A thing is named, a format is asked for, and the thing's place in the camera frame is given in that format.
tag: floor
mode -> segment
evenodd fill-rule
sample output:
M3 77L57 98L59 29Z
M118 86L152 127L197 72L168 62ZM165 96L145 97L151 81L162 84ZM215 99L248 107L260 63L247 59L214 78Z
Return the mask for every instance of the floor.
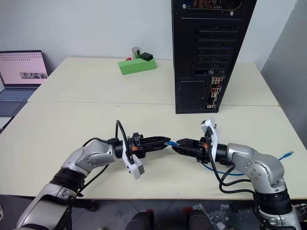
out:
M0 195L0 204L4 218L0 222L0 230L12 230L23 210L31 202L30 197ZM138 212L151 209L154 211L155 228L157 230L184 230L185 213L192 207L205 210L211 219L214 230L259 230L259 223L250 208L244 209L242 204L227 200L95 200L99 207L96 211L84 208L73 208L73 230L124 230L126 224Z

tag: white table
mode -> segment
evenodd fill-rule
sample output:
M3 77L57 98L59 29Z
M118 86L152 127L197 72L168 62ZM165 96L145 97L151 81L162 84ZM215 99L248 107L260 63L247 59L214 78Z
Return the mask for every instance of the white table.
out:
M30 102L175 104L173 61L157 69L122 75L114 58L69 57L29 99ZM253 62L237 63L223 105L278 105Z
M307 151L280 107L222 105L218 114L176 115L173 105L124 103L28 103L0 135L0 194L37 195L87 139L113 137L116 119L127 135L177 140L199 139L200 123L209 116L218 124L220 143L246 144L276 157L293 150L282 161L284 178L291 198L307 197L307 178L302 176ZM111 164L84 190L85 198L251 198L221 193L211 171L170 148L148 153L142 161L145 174L137 181L122 160ZM251 187L245 183L240 188Z

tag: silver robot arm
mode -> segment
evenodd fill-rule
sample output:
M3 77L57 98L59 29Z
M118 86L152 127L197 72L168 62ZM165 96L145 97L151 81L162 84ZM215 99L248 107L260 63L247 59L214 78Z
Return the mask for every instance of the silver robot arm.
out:
M291 205L287 187L283 179L284 168L280 161L271 155L258 153L255 149L229 143L218 144L218 132L213 118L205 120L201 128L205 137L200 141L181 139L172 148L181 155L195 157L198 162L209 163L215 168L214 161L231 165L233 169L245 174L252 186L255 199L254 213L264 225L264 229L301 230L296 209ZM215 175L222 186L226 186L217 172Z
M123 141L117 138L118 126ZM108 141L92 138L65 160L50 183L20 216L16 230L71 229L73 202L77 196L82 196L81 191L88 185L84 185L84 180L94 168L105 166L103 172L109 164L122 158L125 168L138 179L144 173L139 158L144 158L147 152L164 149L169 140L165 137L144 138L138 133L126 138L121 123L117 121L115 138Z

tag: black computer tower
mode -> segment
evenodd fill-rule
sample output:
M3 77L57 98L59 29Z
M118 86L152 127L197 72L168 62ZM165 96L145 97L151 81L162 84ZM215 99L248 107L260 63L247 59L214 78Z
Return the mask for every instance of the black computer tower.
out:
M256 1L172 0L177 114L218 112Z

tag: green box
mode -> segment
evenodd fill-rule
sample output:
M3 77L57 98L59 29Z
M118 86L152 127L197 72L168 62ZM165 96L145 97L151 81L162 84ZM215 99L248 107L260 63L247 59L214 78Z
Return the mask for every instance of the green box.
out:
M118 63L118 65L123 75L151 70L151 69L156 68L155 59L146 61L141 58L138 58L138 59L133 59L130 61L121 61Z

